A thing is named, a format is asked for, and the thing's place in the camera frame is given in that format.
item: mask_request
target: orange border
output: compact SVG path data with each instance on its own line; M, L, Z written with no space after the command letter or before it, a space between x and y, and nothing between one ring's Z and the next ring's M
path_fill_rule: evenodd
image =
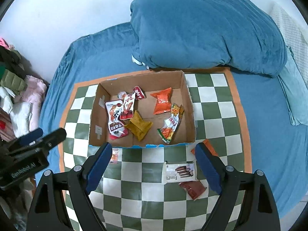
M232 73L230 71L230 68L228 67L214 67L210 69L184 69L184 72L190 72L190 73L224 73L227 82L229 84L229 88L233 97L233 102L236 108L236 112L238 114L238 119L240 122L240 127L241 127L241 135L242 135L242 144L243 144L243 152L244 152L244 171L247 173L252 173L252 162L251 162L251 146L250 146L250 137L249 137L249 131L248 131L248 126L247 126L247 121L246 121L246 115L243 109L243 106L241 104L240 96L238 94L238 89L236 87L235 81L233 79ZM67 114L73 104L73 101L75 99L75 95L77 92L77 89L79 87L85 87L85 86L90 86L90 85L95 85L98 84L102 81L110 80L110 79L115 79L119 77L124 77L124 76L133 76L133 75L138 75L138 74L146 74L146 73L151 73L154 71L137 71L137 72L131 72L131 73L125 73L125 74L118 74L118 75L112 75L112 76L107 76L87 82L79 82L75 83L73 91L71 92L70 99L63 111L59 127L64 128L65 126L65 121ZM59 160L59 166L60 166L60 171L64 172L64 152L63 152L63 145L60 143L58 145L59 149L59 155L60 155L60 160Z

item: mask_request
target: cardboard box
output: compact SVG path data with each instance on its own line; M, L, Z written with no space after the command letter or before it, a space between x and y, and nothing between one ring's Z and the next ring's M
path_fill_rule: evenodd
M147 98L135 100L134 110L138 110L140 116L145 121L153 122L153 126L141 141L138 141L131 132L129 132L127 136L111 140L107 127L108 114L105 109L105 102L118 100L119 92L126 91L127 93L131 93L133 92L133 88L137 85L143 90ZM167 145L159 136L157 128L163 127L164 120L169 118L171 113L167 112L154 115L153 111L156 98L150 96L150 94L170 87L172 88L171 103L176 103L178 106L183 105L185 112L173 135L171 143ZM147 74L102 81L98 85L91 114L90 145L101 146L104 142L109 142L114 147L163 147L193 143L195 138L196 129L193 116L193 105L184 72L150 72Z

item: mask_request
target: white wall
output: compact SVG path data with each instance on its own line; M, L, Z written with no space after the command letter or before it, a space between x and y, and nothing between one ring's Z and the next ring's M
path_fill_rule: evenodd
M51 81L75 39L130 20L132 0L15 0L0 22L4 37L32 65L40 77ZM265 12L274 1L302 27L308 28L291 0L251 0Z

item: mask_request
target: green and white checkered cloth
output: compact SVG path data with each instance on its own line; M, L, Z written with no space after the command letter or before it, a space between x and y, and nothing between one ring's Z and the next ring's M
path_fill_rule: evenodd
M107 230L191 231L199 230L209 217L218 195L209 189L197 164L197 178L207 190L195 201L178 183L161 184L163 162L195 159L190 152L204 139L225 165L244 170L241 129L224 73L185 74L193 101L197 141L194 144L145 149L119 149L118 163L110 163L97 189L89 195ZM79 87L67 115L63 142L64 166L68 171L82 165L98 147L88 147L91 108L97 85ZM234 228L244 192L240 191L226 230ZM69 192L66 194L69 218L81 231Z

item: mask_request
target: silver bolt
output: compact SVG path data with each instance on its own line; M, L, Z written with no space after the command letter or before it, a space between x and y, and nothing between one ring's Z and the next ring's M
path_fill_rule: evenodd
M51 174L51 171L50 170L46 170L45 172L44 172L44 175L45 176L49 176Z
M262 170L257 170L257 175L258 175L258 176L262 176L262 175L264 175L264 173L263 173Z
M78 172L80 170L81 170L81 166L80 165L77 165L77 166L74 167L74 171L75 172Z
M234 167L228 165L228 166L226 166L226 170L229 171L229 172L232 172L232 171L234 171Z

